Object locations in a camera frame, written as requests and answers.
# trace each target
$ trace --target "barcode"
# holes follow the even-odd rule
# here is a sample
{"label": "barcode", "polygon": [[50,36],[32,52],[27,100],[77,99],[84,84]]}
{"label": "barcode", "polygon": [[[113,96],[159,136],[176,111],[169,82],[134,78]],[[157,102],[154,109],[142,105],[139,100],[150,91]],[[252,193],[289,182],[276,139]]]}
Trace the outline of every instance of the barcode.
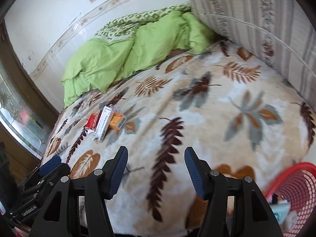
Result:
{"label": "barcode", "polygon": [[118,124],[118,129],[121,129],[122,125],[125,123],[126,118],[122,118],[121,122]]}

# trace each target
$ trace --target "stained glass window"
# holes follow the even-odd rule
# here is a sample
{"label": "stained glass window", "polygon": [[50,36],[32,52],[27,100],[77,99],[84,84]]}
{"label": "stained glass window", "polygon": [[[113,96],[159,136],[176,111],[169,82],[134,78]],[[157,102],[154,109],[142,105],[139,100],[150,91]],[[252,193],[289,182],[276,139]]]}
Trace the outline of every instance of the stained glass window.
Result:
{"label": "stained glass window", "polygon": [[17,92],[0,61],[0,123],[34,156],[42,159],[50,129]]}

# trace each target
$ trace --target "decorative wall border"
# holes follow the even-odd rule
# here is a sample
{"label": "decorative wall border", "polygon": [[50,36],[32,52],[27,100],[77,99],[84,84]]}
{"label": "decorative wall border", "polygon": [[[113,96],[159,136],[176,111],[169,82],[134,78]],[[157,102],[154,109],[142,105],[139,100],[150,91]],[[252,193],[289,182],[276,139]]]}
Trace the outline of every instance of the decorative wall border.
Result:
{"label": "decorative wall border", "polygon": [[86,15],[75,22],[69,29],[67,29],[64,34],[52,45],[49,51],[42,58],[41,62],[38,64],[36,69],[29,74],[31,79],[36,80],[40,74],[44,71],[50,60],[61,50],[64,45],[66,45],[77,33],[82,31],[86,26],[88,26],[95,19],[107,13],[108,11],[116,8],[117,6],[124,4],[130,0],[107,0],[98,7],[89,11]]}

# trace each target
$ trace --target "red basket rim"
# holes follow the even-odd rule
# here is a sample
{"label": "red basket rim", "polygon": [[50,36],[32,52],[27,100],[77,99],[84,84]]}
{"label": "red basket rim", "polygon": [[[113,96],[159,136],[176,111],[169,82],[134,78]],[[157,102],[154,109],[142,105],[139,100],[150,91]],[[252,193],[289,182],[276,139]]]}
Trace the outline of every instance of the red basket rim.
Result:
{"label": "red basket rim", "polygon": [[279,186],[284,182],[284,180],[296,171],[306,170],[310,172],[316,178],[316,166],[309,162],[300,162],[294,166],[283,171],[270,185],[269,190],[266,192],[265,198],[267,199],[273,195]]}

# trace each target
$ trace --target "orange box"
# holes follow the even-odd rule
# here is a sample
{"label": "orange box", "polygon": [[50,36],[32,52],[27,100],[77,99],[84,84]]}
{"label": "orange box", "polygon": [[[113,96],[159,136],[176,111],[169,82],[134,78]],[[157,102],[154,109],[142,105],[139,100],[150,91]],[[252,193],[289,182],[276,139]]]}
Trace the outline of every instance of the orange box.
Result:
{"label": "orange box", "polygon": [[109,128],[114,130],[121,130],[126,121],[126,117],[123,114],[114,113],[110,121]]}

